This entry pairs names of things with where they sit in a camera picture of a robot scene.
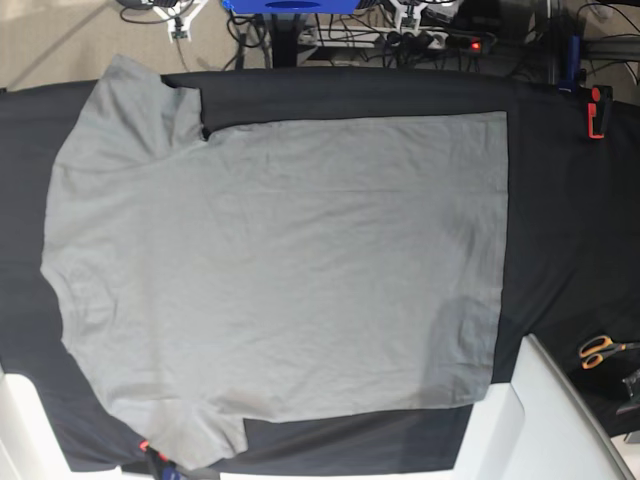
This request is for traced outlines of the black stand column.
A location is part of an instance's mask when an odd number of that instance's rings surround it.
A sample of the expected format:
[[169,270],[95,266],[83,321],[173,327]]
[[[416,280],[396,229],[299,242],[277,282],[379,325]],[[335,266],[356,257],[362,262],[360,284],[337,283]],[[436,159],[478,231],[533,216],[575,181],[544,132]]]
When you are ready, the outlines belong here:
[[306,20],[306,14],[274,14],[269,17],[271,63],[274,69],[297,66],[298,38]]

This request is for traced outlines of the black power strip red switch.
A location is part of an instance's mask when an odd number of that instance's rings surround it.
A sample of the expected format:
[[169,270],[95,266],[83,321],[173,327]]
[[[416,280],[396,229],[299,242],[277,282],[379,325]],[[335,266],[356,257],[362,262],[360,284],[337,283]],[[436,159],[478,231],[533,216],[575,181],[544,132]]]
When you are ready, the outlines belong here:
[[449,34],[445,46],[447,49],[480,55],[489,53],[496,41],[492,35]]

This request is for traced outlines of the white chair right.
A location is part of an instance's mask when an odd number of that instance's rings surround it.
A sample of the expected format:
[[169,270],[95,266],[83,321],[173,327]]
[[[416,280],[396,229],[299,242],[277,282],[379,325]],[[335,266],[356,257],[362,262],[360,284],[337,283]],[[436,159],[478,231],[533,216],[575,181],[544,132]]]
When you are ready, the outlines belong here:
[[632,479],[569,379],[534,336],[508,383],[473,406],[454,479]]

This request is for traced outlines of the blue clamp right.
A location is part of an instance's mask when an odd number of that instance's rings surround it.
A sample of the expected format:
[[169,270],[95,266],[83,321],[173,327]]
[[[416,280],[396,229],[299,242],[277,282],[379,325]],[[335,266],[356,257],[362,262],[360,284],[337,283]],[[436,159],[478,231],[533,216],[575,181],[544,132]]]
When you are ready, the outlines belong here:
[[568,37],[562,57],[562,75],[557,84],[561,91],[574,92],[578,88],[581,72],[580,44],[579,36],[571,35]]

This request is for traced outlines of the grey T-shirt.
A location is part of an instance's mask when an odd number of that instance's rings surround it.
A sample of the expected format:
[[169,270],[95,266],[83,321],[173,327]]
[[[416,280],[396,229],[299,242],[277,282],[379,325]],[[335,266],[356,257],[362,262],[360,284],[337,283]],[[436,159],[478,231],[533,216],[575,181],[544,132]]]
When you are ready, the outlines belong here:
[[503,112],[205,134],[117,56],[55,159],[41,271],[104,409],[179,465],[247,420],[484,398],[508,212]]

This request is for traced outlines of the white chair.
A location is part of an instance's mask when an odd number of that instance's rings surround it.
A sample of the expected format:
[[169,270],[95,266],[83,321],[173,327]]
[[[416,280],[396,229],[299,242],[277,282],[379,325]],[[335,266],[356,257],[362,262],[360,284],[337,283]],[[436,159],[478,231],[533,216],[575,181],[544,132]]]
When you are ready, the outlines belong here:
[[1,477],[24,480],[120,479],[122,472],[71,471],[34,384],[1,374]]
[[454,479],[632,479],[569,379],[534,336],[508,383],[473,406]]

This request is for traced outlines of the white chair left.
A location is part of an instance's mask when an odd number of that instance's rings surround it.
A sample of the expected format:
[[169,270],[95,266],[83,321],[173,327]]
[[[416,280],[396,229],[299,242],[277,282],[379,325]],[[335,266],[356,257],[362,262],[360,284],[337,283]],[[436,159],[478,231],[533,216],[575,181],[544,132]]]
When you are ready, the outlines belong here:
[[1,477],[24,480],[120,479],[122,472],[71,471],[34,384],[1,374]]

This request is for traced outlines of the red black clamp bottom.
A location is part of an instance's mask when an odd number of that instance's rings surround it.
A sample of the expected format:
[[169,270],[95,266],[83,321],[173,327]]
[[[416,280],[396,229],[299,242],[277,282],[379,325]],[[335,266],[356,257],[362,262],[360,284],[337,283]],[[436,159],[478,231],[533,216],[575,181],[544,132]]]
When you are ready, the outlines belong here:
[[151,476],[155,480],[182,480],[176,464],[166,456],[153,449],[149,442],[144,440],[139,444],[139,449],[144,453]]

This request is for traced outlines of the orange handled scissors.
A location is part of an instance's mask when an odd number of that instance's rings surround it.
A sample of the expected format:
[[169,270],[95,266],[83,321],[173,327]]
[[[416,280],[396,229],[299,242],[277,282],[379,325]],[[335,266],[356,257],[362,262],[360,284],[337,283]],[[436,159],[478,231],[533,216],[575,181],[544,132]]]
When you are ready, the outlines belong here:
[[578,357],[581,368],[591,370],[618,353],[638,349],[638,341],[617,342],[608,335],[598,335],[578,348]]

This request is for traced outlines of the red black clamp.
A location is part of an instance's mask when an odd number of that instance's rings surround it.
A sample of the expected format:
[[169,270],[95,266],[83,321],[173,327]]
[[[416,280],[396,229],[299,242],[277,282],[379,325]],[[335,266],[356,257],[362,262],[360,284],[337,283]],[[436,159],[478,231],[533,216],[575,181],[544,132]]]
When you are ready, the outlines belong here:
[[166,456],[153,449],[149,442],[144,440],[139,444],[139,449],[144,453],[151,476],[155,480],[182,480],[176,464]]
[[613,88],[607,85],[594,85],[587,104],[588,136],[594,140],[605,137],[613,105]]

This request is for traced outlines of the red black clamp right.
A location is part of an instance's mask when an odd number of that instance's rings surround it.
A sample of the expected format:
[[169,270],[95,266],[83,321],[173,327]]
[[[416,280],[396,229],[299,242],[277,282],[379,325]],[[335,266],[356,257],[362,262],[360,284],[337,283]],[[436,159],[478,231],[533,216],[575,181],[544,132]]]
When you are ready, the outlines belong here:
[[594,85],[587,104],[588,136],[594,140],[605,137],[613,105],[613,88],[607,85]]

